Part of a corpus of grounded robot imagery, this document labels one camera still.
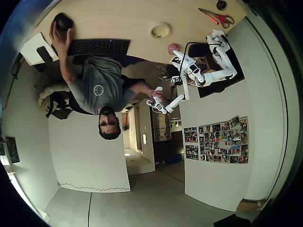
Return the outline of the person's right hand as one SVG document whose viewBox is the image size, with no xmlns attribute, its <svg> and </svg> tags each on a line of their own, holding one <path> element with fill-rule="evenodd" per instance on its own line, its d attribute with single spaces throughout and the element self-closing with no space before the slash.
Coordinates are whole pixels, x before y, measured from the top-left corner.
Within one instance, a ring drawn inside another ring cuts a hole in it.
<svg viewBox="0 0 303 227">
<path fill-rule="evenodd" d="M 154 97 L 158 98 L 159 100 L 163 101 L 163 92 L 157 91 L 155 89 L 149 90 L 149 98 L 150 100 L 154 100 Z"/>
</svg>

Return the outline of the person's left hand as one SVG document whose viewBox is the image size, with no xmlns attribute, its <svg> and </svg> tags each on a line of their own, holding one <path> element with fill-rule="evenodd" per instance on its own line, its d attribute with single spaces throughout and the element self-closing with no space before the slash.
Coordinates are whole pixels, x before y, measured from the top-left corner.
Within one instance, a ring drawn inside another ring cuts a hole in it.
<svg viewBox="0 0 303 227">
<path fill-rule="evenodd" d="M 49 36 L 52 41 L 52 45 L 55 47 L 57 52 L 60 50 L 68 50 L 71 40 L 72 40 L 72 35 L 73 35 L 73 27 L 68 28 L 66 32 L 61 32 L 57 29 L 57 22 L 53 21 L 51 23 L 50 31 L 49 31 Z"/>
</svg>

